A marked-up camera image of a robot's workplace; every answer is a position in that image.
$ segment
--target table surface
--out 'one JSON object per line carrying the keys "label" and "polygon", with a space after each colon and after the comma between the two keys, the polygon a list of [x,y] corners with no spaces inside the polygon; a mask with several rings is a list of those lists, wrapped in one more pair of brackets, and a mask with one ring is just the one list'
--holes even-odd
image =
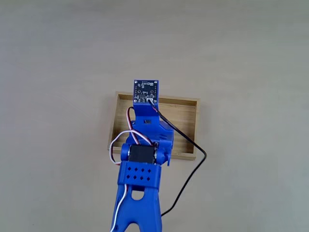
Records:
{"label": "table surface", "polygon": [[[1,231],[109,231],[112,103],[134,79],[201,98],[209,157],[163,217],[165,232],[309,231],[308,7],[1,1]],[[162,210],[200,157],[163,166]]]}

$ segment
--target wooden box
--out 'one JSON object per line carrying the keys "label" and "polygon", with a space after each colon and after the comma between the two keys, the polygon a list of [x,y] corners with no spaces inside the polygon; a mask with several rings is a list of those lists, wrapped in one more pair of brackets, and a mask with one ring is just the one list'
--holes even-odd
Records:
{"label": "wooden box", "polygon": [[[132,106],[132,99],[132,93],[116,92],[115,110],[108,145],[120,132],[128,130],[126,110]],[[171,123],[193,141],[196,140],[199,99],[159,96],[159,110]],[[130,111],[130,117],[131,120],[135,120],[133,110]],[[128,134],[123,134],[114,143],[114,153],[120,153],[121,146],[127,137]],[[196,148],[176,131],[174,133],[172,158],[181,160],[195,160],[196,158]]]}

